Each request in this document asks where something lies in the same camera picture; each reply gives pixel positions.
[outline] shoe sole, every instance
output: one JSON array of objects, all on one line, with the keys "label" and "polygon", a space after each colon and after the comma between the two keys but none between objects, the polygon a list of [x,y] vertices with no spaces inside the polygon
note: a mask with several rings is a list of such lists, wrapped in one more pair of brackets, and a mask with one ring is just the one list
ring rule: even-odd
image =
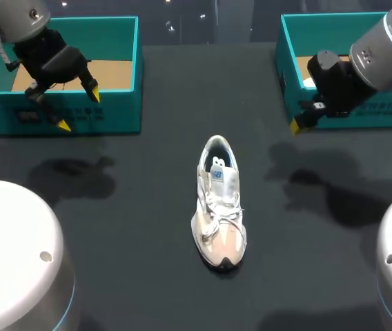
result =
[{"label": "shoe sole", "polygon": [[238,267],[242,264],[242,259],[243,259],[244,255],[242,255],[242,259],[240,259],[238,264],[232,264],[230,259],[228,257],[225,257],[219,265],[213,265],[208,259],[205,258],[205,256],[202,254],[202,250],[199,246],[199,241],[196,238],[195,222],[196,222],[196,218],[195,218],[195,216],[193,216],[191,219],[191,232],[193,233],[193,240],[195,242],[197,252],[199,253],[201,260],[204,262],[206,267],[208,269],[211,269],[216,272],[230,272],[230,271],[238,269]]}]

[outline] shoe tongue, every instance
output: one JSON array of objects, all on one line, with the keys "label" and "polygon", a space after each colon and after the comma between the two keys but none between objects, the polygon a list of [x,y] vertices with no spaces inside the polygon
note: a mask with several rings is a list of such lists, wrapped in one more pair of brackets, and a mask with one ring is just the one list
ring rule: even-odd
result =
[{"label": "shoe tongue", "polygon": [[239,186],[239,175],[230,167],[213,164],[210,169],[211,192],[222,198],[233,198]]}]

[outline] teal box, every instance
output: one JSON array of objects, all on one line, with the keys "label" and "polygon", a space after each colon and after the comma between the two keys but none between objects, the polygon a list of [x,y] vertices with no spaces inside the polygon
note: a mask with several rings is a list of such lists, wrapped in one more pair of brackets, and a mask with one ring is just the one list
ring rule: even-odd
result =
[{"label": "teal box", "polygon": [[[316,88],[305,87],[296,57],[312,57],[320,50],[347,55],[351,45],[386,13],[282,15],[276,46],[276,68],[288,119],[300,113],[300,101],[310,101]],[[392,91],[376,94],[347,118],[322,118],[317,128],[392,127]]]},{"label": "teal box", "polygon": [[[0,136],[139,132],[143,57],[138,18],[51,19],[49,28],[58,30],[66,43],[79,48],[88,60],[132,61],[130,89],[100,89],[100,103],[92,102],[83,90],[48,90],[48,101],[72,128],[71,133],[64,132],[49,124],[24,92],[11,92],[17,73],[8,72],[0,57]],[[11,61],[16,59],[12,48],[6,52]]]}]

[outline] black table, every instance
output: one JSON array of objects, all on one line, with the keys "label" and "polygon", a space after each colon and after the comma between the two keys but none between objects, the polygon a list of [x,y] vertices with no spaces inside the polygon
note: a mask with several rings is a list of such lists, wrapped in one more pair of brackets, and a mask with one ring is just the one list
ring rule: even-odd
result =
[{"label": "black table", "polygon": [[[379,330],[374,251],[392,202],[392,130],[293,137],[273,44],[145,47],[139,136],[0,139],[0,179],[61,222],[80,331]],[[248,247],[235,274],[193,243],[196,167],[224,135]]]}]

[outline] shoe insole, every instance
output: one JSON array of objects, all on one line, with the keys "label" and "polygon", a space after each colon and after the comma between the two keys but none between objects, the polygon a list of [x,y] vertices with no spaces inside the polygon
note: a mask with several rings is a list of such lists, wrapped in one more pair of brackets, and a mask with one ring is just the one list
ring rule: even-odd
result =
[{"label": "shoe insole", "polygon": [[211,166],[213,165],[213,160],[222,160],[224,162],[224,164],[222,164],[223,166],[231,168],[230,155],[222,147],[213,147],[211,148],[210,152],[208,152],[208,156],[205,162],[205,171],[210,172]]}]

